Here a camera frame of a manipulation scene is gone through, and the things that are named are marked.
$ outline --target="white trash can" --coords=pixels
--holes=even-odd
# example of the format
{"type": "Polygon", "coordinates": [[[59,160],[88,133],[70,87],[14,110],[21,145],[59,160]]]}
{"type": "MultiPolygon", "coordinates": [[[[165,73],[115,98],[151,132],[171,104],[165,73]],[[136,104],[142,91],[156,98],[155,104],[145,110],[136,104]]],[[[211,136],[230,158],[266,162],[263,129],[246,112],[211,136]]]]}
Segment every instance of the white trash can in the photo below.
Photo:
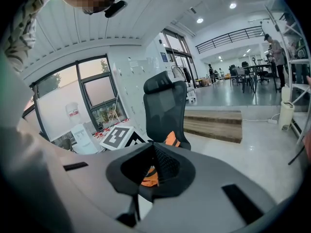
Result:
{"type": "Polygon", "coordinates": [[[278,120],[278,127],[280,130],[289,129],[294,115],[295,106],[289,101],[290,92],[289,87],[282,88],[281,112],[278,120]]]}

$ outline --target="man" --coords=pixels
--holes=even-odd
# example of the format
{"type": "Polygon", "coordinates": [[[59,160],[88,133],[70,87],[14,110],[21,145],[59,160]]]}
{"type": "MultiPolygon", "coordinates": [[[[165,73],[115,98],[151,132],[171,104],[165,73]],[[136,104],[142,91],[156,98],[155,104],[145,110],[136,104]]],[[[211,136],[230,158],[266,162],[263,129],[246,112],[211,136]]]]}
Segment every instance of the man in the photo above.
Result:
{"type": "MultiPolygon", "coordinates": [[[[22,72],[28,51],[35,45],[36,16],[49,0],[25,0],[11,19],[1,41],[13,69],[22,72]]],[[[81,8],[86,14],[107,9],[115,0],[64,0],[73,7],[81,8]]]]}
{"type": "Polygon", "coordinates": [[[211,64],[209,64],[208,66],[209,66],[209,77],[212,80],[212,83],[215,83],[216,79],[215,79],[215,75],[214,75],[214,70],[213,70],[211,64]]]}
{"type": "Polygon", "coordinates": [[[219,68],[219,72],[220,72],[221,77],[224,79],[225,78],[225,72],[222,71],[221,68],[219,68]]]}
{"type": "Polygon", "coordinates": [[[272,37],[269,34],[265,34],[264,40],[268,41],[271,44],[271,52],[272,56],[274,58],[274,63],[277,68],[278,72],[278,77],[280,78],[281,81],[281,87],[279,90],[282,90],[282,87],[285,86],[285,78],[284,78],[284,55],[283,55],[283,48],[281,47],[280,43],[277,40],[273,40],[272,37]]]}

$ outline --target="staircase step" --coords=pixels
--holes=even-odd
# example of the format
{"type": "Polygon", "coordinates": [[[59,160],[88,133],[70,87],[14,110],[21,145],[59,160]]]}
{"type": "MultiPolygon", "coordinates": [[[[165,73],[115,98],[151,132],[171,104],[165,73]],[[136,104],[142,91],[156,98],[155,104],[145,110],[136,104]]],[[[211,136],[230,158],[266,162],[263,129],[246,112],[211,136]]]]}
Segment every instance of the staircase step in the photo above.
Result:
{"type": "Polygon", "coordinates": [[[240,124],[185,119],[184,132],[227,142],[241,143],[242,141],[240,124]]]}
{"type": "Polygon", "coordinates": [[[228,124],[242,124],[241,111],[185,110],[185,119],[228,124]]]}

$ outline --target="table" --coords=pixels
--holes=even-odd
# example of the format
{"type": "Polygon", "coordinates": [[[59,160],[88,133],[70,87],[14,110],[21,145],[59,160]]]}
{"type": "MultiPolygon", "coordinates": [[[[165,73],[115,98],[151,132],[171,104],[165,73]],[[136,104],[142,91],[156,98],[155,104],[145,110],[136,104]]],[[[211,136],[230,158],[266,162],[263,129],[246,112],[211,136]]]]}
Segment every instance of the table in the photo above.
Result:
{"type": "MultiPolygon", "coordinates": [[[[257,91],[257,68],[259,69],[259,71],[260,71],[260,68],[262,68],[262,71],[263,71],[264,67],[271,67],[271,64],[263,64],[263,65],[254,65],[254,66],[243,67],[244,69],[247,69],[247,70],[255,69],[255,93],[257,91]]],[[[276,88],[275,73],[274,73],[274,70],[271,69],[271,71],[272,71],[272,77],[273,77],[273,81],[274,81],[274,86],[276,88]]]]}

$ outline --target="patterned sleeve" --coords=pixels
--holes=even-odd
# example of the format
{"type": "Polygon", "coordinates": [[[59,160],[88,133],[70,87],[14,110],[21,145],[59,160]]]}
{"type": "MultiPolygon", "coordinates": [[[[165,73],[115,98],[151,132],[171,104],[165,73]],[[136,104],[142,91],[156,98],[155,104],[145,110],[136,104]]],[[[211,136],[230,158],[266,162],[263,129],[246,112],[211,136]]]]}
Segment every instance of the patterned sleeve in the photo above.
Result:
{"type": "Polygon", "coordinates": [[[5,54],[17,72],[24,70],[28,51],[35,45],[36,15],[47,0],[27,0],[14,16],[8,27],[9,37],[5,54]]]}

